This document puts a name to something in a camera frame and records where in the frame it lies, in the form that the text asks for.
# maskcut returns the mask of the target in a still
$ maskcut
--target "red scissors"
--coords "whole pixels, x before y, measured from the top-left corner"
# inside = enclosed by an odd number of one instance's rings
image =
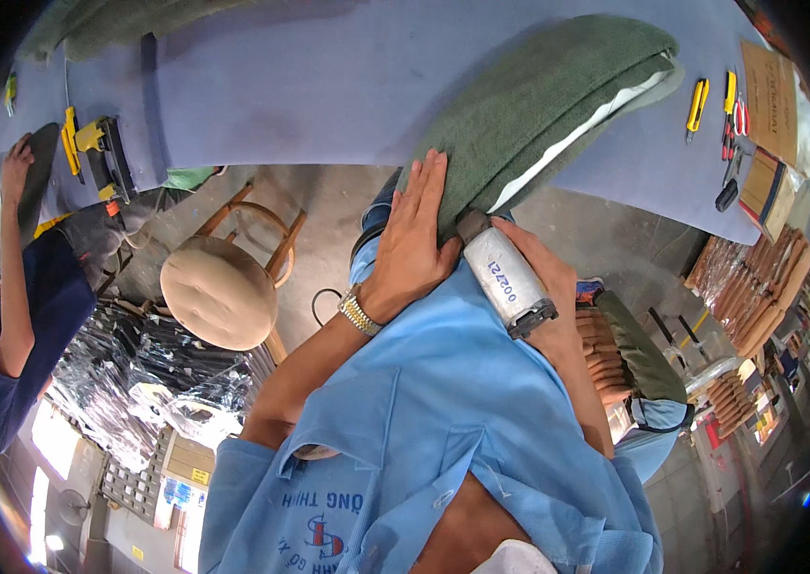
[[[749,112],[746,111],[746,102],[742,94],[733,104],[733,133],[738,136],[749,134]]]

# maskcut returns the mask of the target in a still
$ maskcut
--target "green fabric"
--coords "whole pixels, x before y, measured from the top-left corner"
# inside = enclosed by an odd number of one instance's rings
[[[183,189],[185,191],[194,191],[198,189],[201,184],[207,181],[207,178],[214,175],[214,167],[169,167],[166,173],[169,177],[166,181],[162,182],[161,188]]]
[[[617,295],[605,291],[596,297],[596,307],[609,322],[634,396],[647,400],[666,398],[686,404],[686,386],[682,379]]]
[[[620,89],[637,86],[657,72],[672,75],[677,66],[661,54],[677,52],[676,41],[663,30],[630,18],[594,15],[535,32],[500,57],[434,120],[412,155],[423,159],[431,147],[449,155],[440,240],[455,235],[456,218],[466,206],[488,211],[507,182],[520,177]],[[672,93],[679,82],[681,75],[646,103]],[[552,179],[613,118],[642,105],[625,106],[585,133],[497,213],[515,207]],[[406,188],[408,176],[409,170],[403,170],[399,190]]]

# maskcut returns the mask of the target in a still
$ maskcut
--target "white face mask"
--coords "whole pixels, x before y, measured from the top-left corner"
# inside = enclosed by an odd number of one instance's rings
[[[504,540],[472,574],[557,574],[539,549],[521,540]]]

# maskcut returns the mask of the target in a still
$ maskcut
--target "round upholstered seat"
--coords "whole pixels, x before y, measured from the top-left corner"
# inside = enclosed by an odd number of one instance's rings
[[[277,321],[274,282],[232,243],[194,236],[169,255],[159,274],[166,305],[188,331],[234,351],[261,344]]]

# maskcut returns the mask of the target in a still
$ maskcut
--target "gold metal watch band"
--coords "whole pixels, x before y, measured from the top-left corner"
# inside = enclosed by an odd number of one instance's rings
[[[370,337],[376,337],[379,331],[383,329],[383,325],[370,319],[366,313],[364,313],[364,310],[360,308],[360,304],[357,302],[357,293],[359,293],[359,291],[359,283],[351,287],[348,294],[338,303],[338,311],[350,319],[357,329],[360,329],[364,334]]]

